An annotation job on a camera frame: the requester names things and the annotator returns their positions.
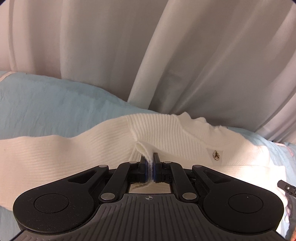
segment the grooved black surface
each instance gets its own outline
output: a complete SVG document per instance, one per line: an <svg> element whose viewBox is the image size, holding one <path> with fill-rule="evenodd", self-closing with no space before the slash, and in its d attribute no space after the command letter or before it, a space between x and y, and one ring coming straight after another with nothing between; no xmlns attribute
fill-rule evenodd
<svg viewBox="0 0 296 241"><path fill-rule="evenodd" d="M122 200L102 204L84 226L59 235L24 231L16 241L280 241L275 231L259 235L228 233L211 224L196 204L173 194L124 194Z"/></svg>

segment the curtain fold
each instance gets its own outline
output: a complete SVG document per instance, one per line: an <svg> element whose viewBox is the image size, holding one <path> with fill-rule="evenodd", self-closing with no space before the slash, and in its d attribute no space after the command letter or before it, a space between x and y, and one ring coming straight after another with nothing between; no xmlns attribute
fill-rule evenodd
<svg viewBox="0 0 296 241"><path fill-rule="evenodd" d="M0 70L296 143L291 0L6 0Z"/></svg>

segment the sweater collar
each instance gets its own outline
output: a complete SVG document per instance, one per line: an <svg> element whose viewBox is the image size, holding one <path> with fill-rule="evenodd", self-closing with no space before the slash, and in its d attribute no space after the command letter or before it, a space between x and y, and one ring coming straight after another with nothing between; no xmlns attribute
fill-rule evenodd
<svg viewBox="0 0 296 241"><path fill-rule="evenodd" d="M237 133L223 126L212 126L203 117L191 119L187 112L173 115L179 121L182 129L188 135L204 142L207 145L223 147L230 145L237 139Z"/></svg>

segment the white ribbed sweater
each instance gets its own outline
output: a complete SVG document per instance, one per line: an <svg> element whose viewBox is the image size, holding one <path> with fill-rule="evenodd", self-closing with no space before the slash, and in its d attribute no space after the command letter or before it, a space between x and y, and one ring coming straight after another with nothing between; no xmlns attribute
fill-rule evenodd
<svg viewBox="0 0 296 241"><path fill-rule="evenodd" d="M219 160L213 157L215 151ZM161 161L178 162L183 168L200 164L261 186L286 205L276 187L278 180L286 180L285 169L270 163L266 147L183 113L127 115L73 138L53 135L0 140L0 206L12 210L15 199L26 190L100 164L113 169L122 162L139 161L141 155L151 163L153 152L159 153ZM162 191L151 185L147 190Z"/></svg>

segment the light blue bedsheet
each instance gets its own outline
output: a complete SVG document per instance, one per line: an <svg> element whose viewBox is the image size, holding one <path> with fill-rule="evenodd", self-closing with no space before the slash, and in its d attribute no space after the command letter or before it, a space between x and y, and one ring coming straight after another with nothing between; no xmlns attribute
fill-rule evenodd
<svg viewBox="0 0 296 241"><path fill-rule="evenodd" d="M0 82L0 139L52 134L73 137L105 120L134 113L154 112L131 106L100 88L68 80L16 73ZM287 148L252 132L230 129L255 145L266 145L273 162L285 165L288 182L296 185L296 160ZM285 236L289 224L282 223ZM12 212L0 207L0 240L10 240L18 232Z"/></svg>

